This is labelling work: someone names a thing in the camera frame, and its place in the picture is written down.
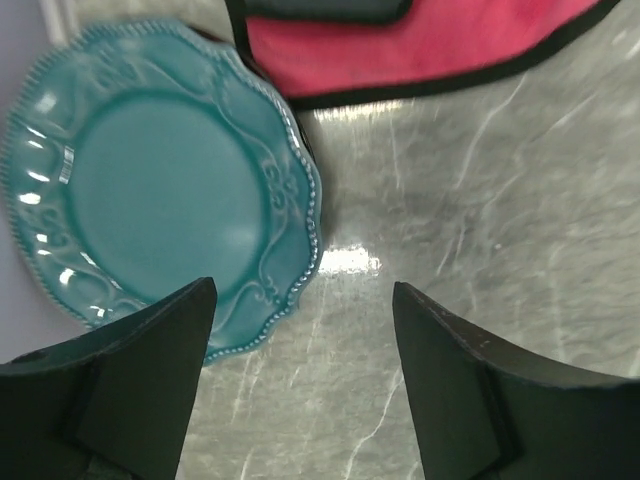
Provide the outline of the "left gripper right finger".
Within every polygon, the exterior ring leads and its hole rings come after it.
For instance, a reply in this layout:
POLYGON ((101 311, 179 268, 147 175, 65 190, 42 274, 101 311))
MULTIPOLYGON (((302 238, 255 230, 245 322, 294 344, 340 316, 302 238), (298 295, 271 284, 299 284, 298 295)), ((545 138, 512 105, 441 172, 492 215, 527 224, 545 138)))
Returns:
POLYGON ((635 479, 639 383, 567 365, 393 291, 398 351, 429 479, 635 479))

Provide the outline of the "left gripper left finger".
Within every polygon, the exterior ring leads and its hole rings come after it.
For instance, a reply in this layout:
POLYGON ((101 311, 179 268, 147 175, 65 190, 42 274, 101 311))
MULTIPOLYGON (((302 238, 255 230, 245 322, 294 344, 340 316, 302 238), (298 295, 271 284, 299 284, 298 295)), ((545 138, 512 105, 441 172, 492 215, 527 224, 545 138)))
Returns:
POLYGON ((216 302, 200 278, 3 364, 2 478, 175 478, 216 302))

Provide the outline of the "teal round plate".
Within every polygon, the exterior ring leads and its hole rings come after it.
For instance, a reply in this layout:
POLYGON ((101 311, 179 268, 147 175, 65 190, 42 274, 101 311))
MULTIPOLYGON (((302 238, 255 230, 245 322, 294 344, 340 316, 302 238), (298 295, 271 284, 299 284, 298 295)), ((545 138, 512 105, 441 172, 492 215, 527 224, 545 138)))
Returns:
POLYGON ((212 278, 206 363, 263 344, 322 257, 322 181, 291 108, 176 20, 94 24, 40 55, 1 188, 34 279, 90 329, 212 278))

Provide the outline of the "red black oven mitt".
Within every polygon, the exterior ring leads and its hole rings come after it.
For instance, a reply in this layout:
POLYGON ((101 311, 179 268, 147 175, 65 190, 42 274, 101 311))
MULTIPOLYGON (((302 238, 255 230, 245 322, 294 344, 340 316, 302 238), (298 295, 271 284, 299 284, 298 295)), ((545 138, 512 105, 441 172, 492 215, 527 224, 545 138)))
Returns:
POLYGON ((431 96, 546 61, 614 1, 228 1, 236 48, 297 109, 431 96))

